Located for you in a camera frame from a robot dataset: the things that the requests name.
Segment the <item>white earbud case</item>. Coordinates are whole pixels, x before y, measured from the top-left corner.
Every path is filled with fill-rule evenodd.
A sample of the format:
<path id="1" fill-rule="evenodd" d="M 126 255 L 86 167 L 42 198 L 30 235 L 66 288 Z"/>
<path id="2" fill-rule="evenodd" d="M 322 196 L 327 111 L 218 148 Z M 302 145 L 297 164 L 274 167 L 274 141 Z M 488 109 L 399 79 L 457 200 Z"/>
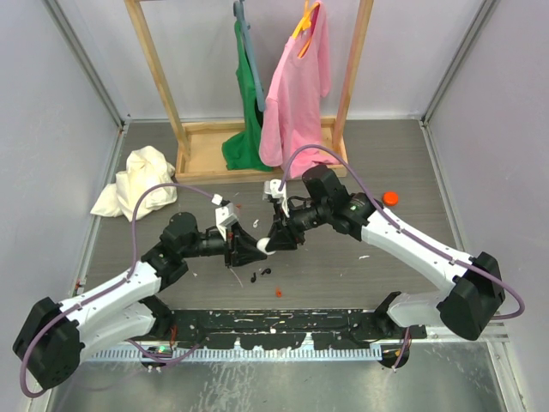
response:
<path id="1" fill-rule="evenodd" d="M 261 253 L 267 255 L 267 256 L 271 256 L 271 255 L 275 254 L 275 251 L 269 251 L 268 250 L 269 241 L 270 241 L 270 238 L 265 237 L 265 238 L 259 239 L 256 243 L 257 250 L 260 251 Z"/>

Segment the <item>orange earbud case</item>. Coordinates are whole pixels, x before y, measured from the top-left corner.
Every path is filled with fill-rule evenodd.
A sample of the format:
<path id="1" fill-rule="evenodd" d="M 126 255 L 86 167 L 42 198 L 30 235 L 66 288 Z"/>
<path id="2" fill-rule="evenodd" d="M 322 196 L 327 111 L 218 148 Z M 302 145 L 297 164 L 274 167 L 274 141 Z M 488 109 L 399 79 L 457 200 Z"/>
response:
<path id="1" fill-rule="evenodd" d="M 383 194 L 382 200 L 386 206 L 396 206 L 399 203 L 400 198 L 396 192 L 386 191 Z"/>

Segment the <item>green shirt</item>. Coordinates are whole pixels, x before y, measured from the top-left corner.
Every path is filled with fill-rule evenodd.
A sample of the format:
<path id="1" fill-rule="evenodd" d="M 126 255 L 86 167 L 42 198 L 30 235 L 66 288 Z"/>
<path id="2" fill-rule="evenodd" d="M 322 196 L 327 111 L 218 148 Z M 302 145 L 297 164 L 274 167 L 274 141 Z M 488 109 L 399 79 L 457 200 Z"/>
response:
<path id="1" fill-rule="evenodd" d="M 256 89 L 238 21 L 234 23 L 234 33 L 238 52 L 236 77 L 243 105 L 244 129 L 222 143 L 222 154 L 228 170 L 253 169 L 271 172 L 272 168 L 265 165 L 259 155 L 262 112 L 257 108 Z"/>

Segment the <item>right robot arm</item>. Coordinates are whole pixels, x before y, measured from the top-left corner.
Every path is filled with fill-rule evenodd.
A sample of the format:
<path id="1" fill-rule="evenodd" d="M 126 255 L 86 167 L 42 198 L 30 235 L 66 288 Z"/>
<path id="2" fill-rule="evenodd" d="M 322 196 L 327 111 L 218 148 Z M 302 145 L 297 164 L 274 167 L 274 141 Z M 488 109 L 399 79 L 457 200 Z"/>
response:
<path id="1" fill-rule="evenodd" d="M 480 337 L 505 300 L 496 258 L 486 252 L 473 257 L 434 240 L 365 193 L 348 192 L 325 165 L 307 170 L 302 181 L 309 196 L 299 206 L 291 204 L 280 180 L 265 182 L 263 197 L 274 205 L 274 219 L 268 236 L 257 242 L 259 250 L 295 250 L 304 243 L 305 231 L 328 224 L 386 251 L 436 287 L 430 293 L 391 293 L 376 309 L 381 335 L 394 338 L 406 327 L 430 325 L 445 326 L 469 341 Z"/>

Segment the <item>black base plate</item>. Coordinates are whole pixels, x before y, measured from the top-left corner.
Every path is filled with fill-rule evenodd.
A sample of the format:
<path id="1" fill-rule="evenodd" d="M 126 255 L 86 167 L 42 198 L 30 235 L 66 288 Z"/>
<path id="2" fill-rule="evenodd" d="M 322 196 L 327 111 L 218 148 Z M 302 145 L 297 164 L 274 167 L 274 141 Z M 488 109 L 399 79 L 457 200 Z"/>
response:
<path id="1" fill-rule="evenodd" d="M 177 310 L 176 342 L 184 348 L 278 350 L 301 347 L 310 337 L 315 350 L 369 348 L 409 333 L 425 339 L 424 326 L 400 327 L 363 309 Z"/>

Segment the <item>yellow hanger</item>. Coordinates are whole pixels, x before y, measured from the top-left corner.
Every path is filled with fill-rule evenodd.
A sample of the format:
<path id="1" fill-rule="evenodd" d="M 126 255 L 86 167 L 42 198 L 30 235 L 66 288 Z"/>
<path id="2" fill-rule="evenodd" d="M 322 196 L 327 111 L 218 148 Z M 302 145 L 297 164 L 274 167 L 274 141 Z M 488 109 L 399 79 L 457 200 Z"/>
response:
<path id="1" fill-rule="evenodd" d="M 320 3 L 318 1 L 315 1 L 313 4 L 310 4 L 309 1 L 305 1 L 303 15 L 293 31 L 292 37 L 294 39 L 297 39 L 303 33 L 306 34 L 306 40 L 302 45 L 301 50 L 298 53 L 299 58 L 302 58 L 310 47 L 310 44 L 311 44 L 310 31 L 313 26 L 313 18 L 315 17 L 319 6 L 320 6 Z"/>

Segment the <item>pink t-shirt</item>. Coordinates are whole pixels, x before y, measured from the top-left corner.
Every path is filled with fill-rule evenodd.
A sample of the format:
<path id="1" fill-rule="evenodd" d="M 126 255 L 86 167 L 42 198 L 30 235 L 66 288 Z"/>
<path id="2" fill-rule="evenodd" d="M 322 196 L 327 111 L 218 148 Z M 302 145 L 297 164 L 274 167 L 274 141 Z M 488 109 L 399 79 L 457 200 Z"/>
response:
<path id="1" fill-rule="evenodd" d="M 308 51 L 298 57 L 305 33 L 297 39 L 288 38 L 265 100 L 259 155 L 265 165 L 287 169 L 291 179 L 300 178 L 318 164 L 336 163 L 316 148 L 308 148 L 290 160 L 300 147 L 323 142 L 320 103 L 331 89 L 331 74 L 326 10 L 318 2 Z"/>

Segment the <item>cream white cloth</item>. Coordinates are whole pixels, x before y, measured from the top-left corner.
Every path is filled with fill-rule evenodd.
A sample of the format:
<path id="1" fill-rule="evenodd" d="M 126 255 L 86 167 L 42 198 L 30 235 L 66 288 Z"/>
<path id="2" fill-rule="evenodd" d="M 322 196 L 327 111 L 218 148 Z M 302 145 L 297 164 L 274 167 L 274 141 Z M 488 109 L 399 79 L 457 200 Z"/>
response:
<path id="1" fill-rule="evenodd" d="M 102 217 L 124 216 L 133 221 L 133 213 L 141 195 L 153 186 L 171 183 L 175 167 L 152 146 L 133 150 L 125 169 L 117 172 L 115 182 L 106 185 L 90 210 Z"/>

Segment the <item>grey-blue hanger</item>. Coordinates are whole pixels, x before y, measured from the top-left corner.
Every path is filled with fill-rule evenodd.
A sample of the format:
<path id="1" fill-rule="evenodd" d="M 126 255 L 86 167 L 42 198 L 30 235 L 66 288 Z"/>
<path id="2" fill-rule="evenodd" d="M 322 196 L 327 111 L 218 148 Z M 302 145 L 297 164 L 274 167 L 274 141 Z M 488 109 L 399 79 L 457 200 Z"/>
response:
<path id="1" fill-rule="evenodd" d="M 256 66 L 256 56 L 254 53 L 254 47 L 252 45 L 252 41 L 250 37 L 250 24 L 245 19 L 244 1 L 243 0 L 234 1 L 232 8 L 233 8 L 233 14 L 236 17 L 236 20 L 240 24 L 241 33 L 244 38 L 244 48 L 249 61 L 250 71 L 251 71 L 251 74 L 254 80 L 255 89 L 256 89 L 257 108 L 260 112 L 264 112 L 266 108 L 265 95 L 262 88 L 261 78 L 259 76 L 258 69 Z"/>

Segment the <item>wooden clothes rack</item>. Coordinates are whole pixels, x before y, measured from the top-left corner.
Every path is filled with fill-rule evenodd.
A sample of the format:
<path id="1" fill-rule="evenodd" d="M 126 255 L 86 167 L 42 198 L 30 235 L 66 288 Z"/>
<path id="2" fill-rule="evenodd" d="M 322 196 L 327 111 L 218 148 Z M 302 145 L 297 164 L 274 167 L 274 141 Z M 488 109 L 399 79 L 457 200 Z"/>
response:
<path id="1" fill-rule="evenodd" d="M 152 77 L 166 109 L 178 154 L 176 180 L 191 184 L 300 179 L 309 167 L 326 166 L 345 175 L 342 141 L 353 86 L 373 3 L 359 6 L 339 110 L 335 118 L 320 113 L 329 93 L 328 23 L 322 2 L 308 8 L 287 41 L 268 91 L 252 84 L 251 55 L 244 49 L 244 23 L 235 24 L 237 80 L 244 118 L 238 122 L 181 122 L 142 6 L 126 2 Z"/>

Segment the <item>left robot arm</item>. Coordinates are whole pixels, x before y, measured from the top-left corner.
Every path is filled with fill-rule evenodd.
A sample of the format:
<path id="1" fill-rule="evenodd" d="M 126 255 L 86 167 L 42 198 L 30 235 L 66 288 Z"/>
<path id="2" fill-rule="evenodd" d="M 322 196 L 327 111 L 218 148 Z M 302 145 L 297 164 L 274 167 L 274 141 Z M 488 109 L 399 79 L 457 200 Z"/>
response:
<path id="1" fill-rule="evenodd" d="M 187 272 L 188 258 L 222 256 L 227 267 L 238 267 L 267 257 L 267 238 L 249 235 L 227 207 L 215 214 L 216 226 L 204 233 L 193 214 L 175 214 L 159 243 L 119 276 L 59 303 L 49 297 L 36 302 L 13 345 L 21 360 L 23 392 L 34 395 L 28 375 L 48 391 L 113 343 L 134 336 L 167 337 L 171 312 L 155 295 Z"/>

